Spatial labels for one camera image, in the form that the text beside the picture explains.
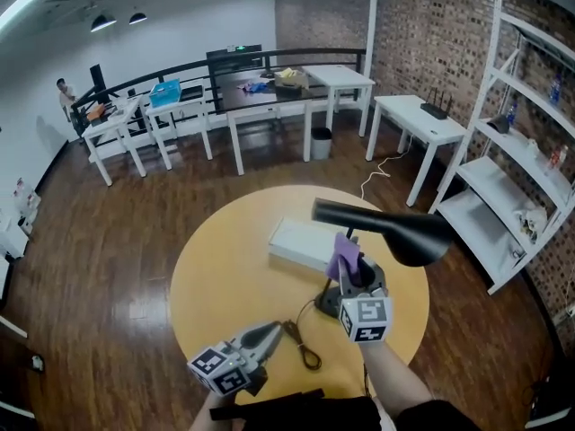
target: lamp shade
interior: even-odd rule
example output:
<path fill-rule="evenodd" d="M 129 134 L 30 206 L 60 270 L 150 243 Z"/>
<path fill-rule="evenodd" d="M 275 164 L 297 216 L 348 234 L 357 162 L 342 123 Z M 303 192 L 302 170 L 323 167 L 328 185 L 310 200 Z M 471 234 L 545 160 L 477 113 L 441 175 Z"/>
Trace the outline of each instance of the lamp shade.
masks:
<path fill-rule="evenodd" d="M 101 29 L 108 27 L 112 24 L 116 23 L 116 18 L 110 16 L 106 17 L 103 14 L 100 14 L 96 19 L 92 22 L 92 32 L 100 31 Z"/>
<path fill-rule="evenodd" d="M 387 214 L 319 198 L 312 220 L 380 233 L 394 258 L 407 267 L 441 259 L 453 240 L 451 226 L 436 215 Z"/>
<path fill-rule="evenodd" d="M 147 16 L 145 14 L 136 13 L 131 18 L 129 18 L 129 23 L 131 25 L 131 24 L 135 24 L 137 22 L 145 21 L 146 19 L 147 19 Z"/>

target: purple cloth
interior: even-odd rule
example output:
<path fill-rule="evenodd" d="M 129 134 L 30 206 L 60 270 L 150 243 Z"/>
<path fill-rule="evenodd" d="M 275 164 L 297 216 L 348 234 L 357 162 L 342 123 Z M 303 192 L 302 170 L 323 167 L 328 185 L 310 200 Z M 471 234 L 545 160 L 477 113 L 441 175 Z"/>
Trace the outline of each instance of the purple cloth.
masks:
<path fill-rule="evenodd" d="M 352 240 L 348 240 L 345 234 L 339 232 L 335 235 L 333 244 L 333 255 L 325 269 L 325 274 L 334 281 L 340 280 L 340 267 L 338 258 L 343 257 L 349 264 L 349 271 L 352 275 L 358 273 L 359 245 Z"/>

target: lamp base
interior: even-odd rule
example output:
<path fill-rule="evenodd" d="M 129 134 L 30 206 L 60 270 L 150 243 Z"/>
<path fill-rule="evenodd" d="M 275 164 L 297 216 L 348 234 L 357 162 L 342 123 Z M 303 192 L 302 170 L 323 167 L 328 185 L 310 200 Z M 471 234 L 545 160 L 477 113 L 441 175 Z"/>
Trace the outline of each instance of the lamp base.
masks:
<path fill-rule="evenodd" d="M 341 290 L 339 286 L 330 287 L 315 297 L 314 305 L 320 312 L 338 319 L 340 316 Z"/>

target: orange object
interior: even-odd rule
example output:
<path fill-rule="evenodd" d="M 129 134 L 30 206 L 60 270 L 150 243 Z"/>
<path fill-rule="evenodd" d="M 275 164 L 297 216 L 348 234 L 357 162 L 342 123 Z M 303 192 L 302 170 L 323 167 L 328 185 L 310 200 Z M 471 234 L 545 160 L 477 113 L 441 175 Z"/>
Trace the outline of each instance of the orange object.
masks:
<path fill-rule="evenodd" d="M 106 108 L 103 106 L 103 104 L 98 104 L 94 110 L 88 113 L 87 115 L 88 120 L 95 121 L 96 119 L 98 119 L 103 115 L 105 110 Z"/>

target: blue plastic bin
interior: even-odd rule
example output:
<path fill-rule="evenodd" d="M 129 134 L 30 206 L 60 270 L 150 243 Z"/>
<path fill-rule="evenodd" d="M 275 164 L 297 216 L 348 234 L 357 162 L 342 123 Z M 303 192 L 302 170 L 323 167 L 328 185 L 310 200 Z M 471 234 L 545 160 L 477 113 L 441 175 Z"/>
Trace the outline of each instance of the blue plastic bin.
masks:
<path fill-rule="evenodd" d="M 162 107 L 180 101 L 181 86 L 180 80 L 170 80 L 159 83 L 150 92 L 150 103 L 152 107 Z"/>

